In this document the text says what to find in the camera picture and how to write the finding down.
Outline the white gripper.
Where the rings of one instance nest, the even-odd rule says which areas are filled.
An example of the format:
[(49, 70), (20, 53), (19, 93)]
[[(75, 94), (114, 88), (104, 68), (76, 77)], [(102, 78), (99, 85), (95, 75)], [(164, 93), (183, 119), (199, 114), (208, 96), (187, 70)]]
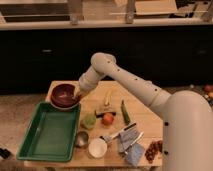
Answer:
[(73, 99), (80, 100), (94, 90), (98, 82), (102, 79), (102, 75), (98, 73), (92, 66), (79, 78), (79, 89), (74, 93)]

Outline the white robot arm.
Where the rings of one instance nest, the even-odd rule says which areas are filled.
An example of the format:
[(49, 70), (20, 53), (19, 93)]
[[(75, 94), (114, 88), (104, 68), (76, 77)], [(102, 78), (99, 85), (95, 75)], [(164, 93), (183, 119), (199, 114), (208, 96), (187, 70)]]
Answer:
[(200, 94), (173, 94), (116, 64), (114, 56), (95, 53), (79, 78), (82, 95), (109, 76), (163, 120), (162, 170), (213, 171), (213, 109)]

